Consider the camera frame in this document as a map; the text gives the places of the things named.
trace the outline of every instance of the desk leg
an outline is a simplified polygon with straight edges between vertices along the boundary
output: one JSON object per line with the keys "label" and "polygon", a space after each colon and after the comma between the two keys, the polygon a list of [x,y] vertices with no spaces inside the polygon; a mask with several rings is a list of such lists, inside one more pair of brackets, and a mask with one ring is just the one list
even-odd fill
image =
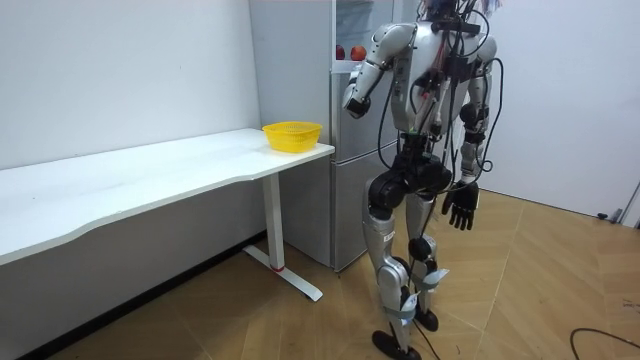
{"label": "desk leg", "polygon": [[318,301],[322,292],[309,282],[284,266],[284,240],[282,238],[282,214],[280,212],[280,184],[278,174],[263,178],[264,206],[267,215],[267,235],[269,256],[255,246],[247,246],[244,251],[256,260],[270,267],[276,274],[302,291],[311,300]]}

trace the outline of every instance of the humanoid robot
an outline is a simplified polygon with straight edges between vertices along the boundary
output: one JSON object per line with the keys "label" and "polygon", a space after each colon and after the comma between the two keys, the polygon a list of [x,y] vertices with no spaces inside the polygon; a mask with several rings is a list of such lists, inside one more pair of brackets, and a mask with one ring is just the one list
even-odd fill
{"label": "humanoid robot", "polygon": [[[383,74],[393,72],[387,103],[403,146],[388,171],[367,182],[362,214],[368,253],[391,325],[391,334],[376,331],[372,340],[393,359],[421,358],[409,344],[414,319],[430,331],[438,329],[438,318],[430,309],[431,294],[446,270],[438,269],[436,242],[424,233],[437,196],[446,194],[442,213],[452,212],[450,224],[460,230],[473,227],[497,52],[493,37],[467,22],[478,12],[475,3],[425,0],[417,22],[381,26],[344,94],[344,109],[360,118],[369,110],[369,95]],[[467,94],[470,102],[463,105]],[[465,136],[460,148],[462,176],[455,182],[444,164],[446,156],[454,154],[451,127],[458,116]],[[445,150],[437,156],[434,145],[440,141]],[[409,262],[391,254],[393,209],[405,197]]]}

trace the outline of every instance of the parquet floor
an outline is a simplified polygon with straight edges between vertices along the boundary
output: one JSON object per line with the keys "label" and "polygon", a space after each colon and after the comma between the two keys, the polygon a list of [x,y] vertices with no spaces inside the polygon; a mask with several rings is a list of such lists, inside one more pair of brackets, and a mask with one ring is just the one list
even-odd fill
{"label": "parquet floor", "polygon": [[[443,360],[573,359],[569,333],[595,327],[640,342],[640,231],[483,193],[477,225],[429,232],[451,269],[435,297]],[[403,210],[396,254],[407,257]],[[384,359],[387,330],[369,258],[340,276],[295,249],[287,266],[318,286],[312,303],[244,254],[62,351],[58,360]],[[413,345],[432,359],[424,339]],[[582,359],[640,360],[640,351],[579,334]]]}

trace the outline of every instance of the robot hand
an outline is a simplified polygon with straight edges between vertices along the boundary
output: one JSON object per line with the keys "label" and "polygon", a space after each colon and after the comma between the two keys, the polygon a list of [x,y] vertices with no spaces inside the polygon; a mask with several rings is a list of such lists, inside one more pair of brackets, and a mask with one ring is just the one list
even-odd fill
{"label": "robot hand", "polygon": [[473,216],[478,207],[478,197],[480,196],[478,184],[475,182],[466,184],[459,181],[451,190],[455,191],[447,193],[442,204],[442,214],[447,215],[453,205],[449,224],[462,231],[465,229],[471,230],[473,228]]}

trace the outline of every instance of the white refrigerator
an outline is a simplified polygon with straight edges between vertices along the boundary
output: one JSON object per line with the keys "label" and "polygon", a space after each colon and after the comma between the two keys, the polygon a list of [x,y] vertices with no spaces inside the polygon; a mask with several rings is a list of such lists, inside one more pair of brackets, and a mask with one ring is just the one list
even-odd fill
{"label": "white refrigerator", "polygon": [[[262,123],[319,123],[320,142],[336,147],[330,159],[281,174],[284,239],[340,271],[366,251],[362,196],[366,181],[386,170],[377,153],[378,128],[391,84],[388,73],[363,118],[344,112],[342,93],[358,64],[350,61],[350,48],[368,48],[382,24],[413,21],[417,2],[251,0],[250,6]],[[336,45],[345,49],[346,60],[336,60]],[[388,110],[381,133],[388,163],[396,136]]]}

